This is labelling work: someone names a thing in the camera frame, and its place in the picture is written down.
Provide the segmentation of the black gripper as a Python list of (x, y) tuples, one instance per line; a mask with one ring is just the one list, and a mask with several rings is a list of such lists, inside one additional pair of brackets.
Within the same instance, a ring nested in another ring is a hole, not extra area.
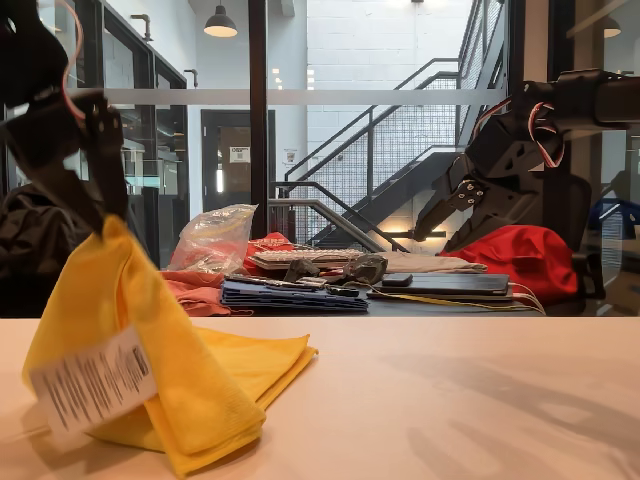
[[(108, 214), (127, 218), (122, 122), (100, 92), (81, 94), (74, 100), (85, 115), (83, 120), (71, 113), (64, 100), (53, 100), (3, 122), (1, 138), (26, 178), (101, 235)], [(91, 181), (80, 180), (66, 169), (37, 172), (79, 150), (85, 152)]]
[(434, 182), (434, 194), (420, 211), (414, 239), (425, 240), (455, 211), (474, 212), (445, 244), (445, 253), (465, 248), (510, 224), (489, 213), (534, 213), (541, 208), (544, 163), (541, 145), (556, 158), (562, 137), (544, 126), (533, 140), (529, 115), (512, 112), (488, 117), (464, 151), (464, 164), (452, 164)]

